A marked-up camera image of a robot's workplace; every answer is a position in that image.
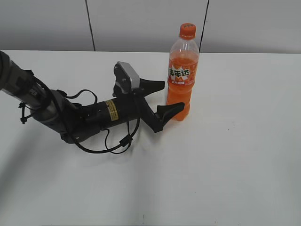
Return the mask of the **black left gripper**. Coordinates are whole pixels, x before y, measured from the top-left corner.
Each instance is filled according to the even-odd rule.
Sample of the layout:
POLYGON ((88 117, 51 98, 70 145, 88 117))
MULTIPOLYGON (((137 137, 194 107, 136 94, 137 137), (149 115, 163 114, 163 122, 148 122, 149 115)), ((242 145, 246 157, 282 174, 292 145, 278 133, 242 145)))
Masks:
POLYGON ((154 113, 148 105, 145 97, 161 91, 165 88, 164 81, 151 81, 140 79, 140 87, 132 90, 130 93, 124 94, 121 89, 114 85, 113 96, 117 98, 128 98, 135 105, 135 112, 155 133, 163 130, 174 116, 184 110, 185 103, 179 102, 172 105, 158 105, 157 111, 154 113))

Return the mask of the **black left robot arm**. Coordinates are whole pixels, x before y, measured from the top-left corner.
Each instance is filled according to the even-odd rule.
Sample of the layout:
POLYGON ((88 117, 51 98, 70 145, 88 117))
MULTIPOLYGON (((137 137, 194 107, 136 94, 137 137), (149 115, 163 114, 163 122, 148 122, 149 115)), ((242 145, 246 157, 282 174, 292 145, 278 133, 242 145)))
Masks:
POLYGON ((154 132, 184 110, 185 104, 159 105, 154 112, 146 97, 161 91, 164 81, 150 81, 138 76, 126 62, 114 66, 116 77, 113 98, 91 105, 72 103, 64 91, 49 89, 30 70, 23 70, 10 57, 0 54, 0 89, 20 100, 20 108, 30 108, 30 117, 60 134, 68 144, 87 140, 100 131, 128 123, 144 121, 154 132))

